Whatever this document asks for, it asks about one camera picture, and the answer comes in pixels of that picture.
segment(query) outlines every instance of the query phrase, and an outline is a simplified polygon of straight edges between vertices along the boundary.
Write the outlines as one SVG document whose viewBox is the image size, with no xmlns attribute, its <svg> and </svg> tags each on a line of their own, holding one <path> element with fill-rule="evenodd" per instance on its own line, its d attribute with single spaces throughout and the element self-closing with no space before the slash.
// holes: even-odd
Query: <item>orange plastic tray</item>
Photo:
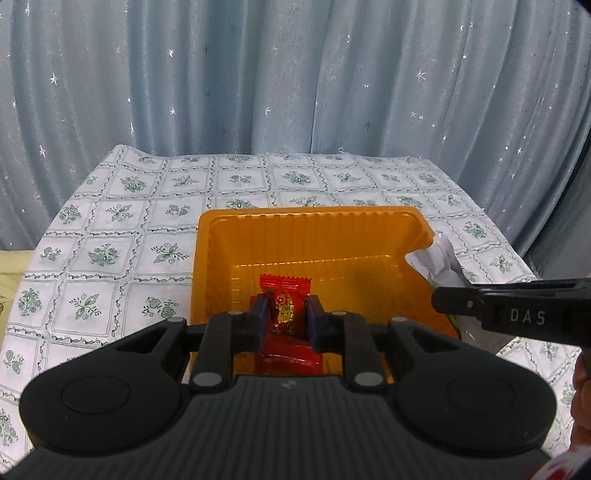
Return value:
<svg viewBox="0 0 591 480">
<path fill-rule="evenodd" d="M 199 220 L 191 323 L 248 310 L 262 273 L 311 278 L 325 310 L 368 322 L 404 316 L 457 338 L 431 307 L 431 289 L 404 255 L 433 231 L 412 207 L 210 210 Z"/>
</svg>

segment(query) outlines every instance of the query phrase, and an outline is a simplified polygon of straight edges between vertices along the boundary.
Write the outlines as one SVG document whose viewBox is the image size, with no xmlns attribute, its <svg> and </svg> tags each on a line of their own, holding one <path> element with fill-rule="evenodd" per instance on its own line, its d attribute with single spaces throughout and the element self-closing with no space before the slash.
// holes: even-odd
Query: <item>human hand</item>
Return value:
<svg viewBox="0 0 591 480">
<path fill-rule="evenodd" d="M 571 446 L 591 445 L 591 380 L 585 370 L 583 353 L 574 366 L 573 386 L 575 390 L 570 414 L 574 418 L 573 431 L 570 434 Z"/>
</svg>

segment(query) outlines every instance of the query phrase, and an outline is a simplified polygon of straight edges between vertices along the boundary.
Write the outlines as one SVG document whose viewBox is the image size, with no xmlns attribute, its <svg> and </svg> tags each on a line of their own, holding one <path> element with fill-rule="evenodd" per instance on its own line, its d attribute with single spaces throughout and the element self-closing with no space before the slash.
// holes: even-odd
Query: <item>yellow cloth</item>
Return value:
<svg viewBox="0 0 591 480">
<path fill-rule="evenodd" d="M 18 285 L 27 270 L 33 251 L 0 251 L 0 345 L 4 340 L 6 323 Z"/>
</svg>

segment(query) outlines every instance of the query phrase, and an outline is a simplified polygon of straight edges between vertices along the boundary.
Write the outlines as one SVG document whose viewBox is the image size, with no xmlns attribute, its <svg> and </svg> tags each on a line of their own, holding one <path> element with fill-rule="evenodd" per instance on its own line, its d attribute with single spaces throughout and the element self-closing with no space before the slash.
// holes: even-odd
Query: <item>table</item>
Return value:
<svg viewBox="0 0 591 480">
<path fill-rule="evenodd" d="M 412 205 L 447 235 L 468 279 L 535 278 L 471 198 L 428 160 L 335 155 L 163 158 L 119 145 L 63 206 L 20 284 L 0 351 L 0 467 L 32 447 L 18 399 L 40 372 L 173 315 L 189 317 L 199 216 L 208 209 Z M 576 348 L 517 338 L 500 355 L 558 397 L 546 441 L 566 449 Z"/>
</svg>

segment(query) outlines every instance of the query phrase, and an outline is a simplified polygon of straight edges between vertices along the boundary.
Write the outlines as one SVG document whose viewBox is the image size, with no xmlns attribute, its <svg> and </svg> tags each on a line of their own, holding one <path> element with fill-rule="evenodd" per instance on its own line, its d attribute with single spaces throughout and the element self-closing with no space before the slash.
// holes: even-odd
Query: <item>wrapped candy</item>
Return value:
<svg viewBox="0 0 591 480">
<path fill-rule="evenodd" d="M 255 356 L 257 374 L 321 375 L 323 357 L 302 340 L 306 335 L 304 300 L 309 278 L 261 275 L 259 285 L 269 298 L 269 327 L 261 353 Z"/>
<path fill-rule="evenodd" d="M 323 357 L 308 342 L 290 336 L 268 335 L 263 353 L 255 357 L 257 374 L 321 375 Z"/>
<path fill-rule="evenodd" d="M 261 275 L 259 285 L 271 304 L 270 332 L 303 338 L 306 329 L 304 299 L 310 294 L 310 283 L 309 278 Z"/>
</svg>

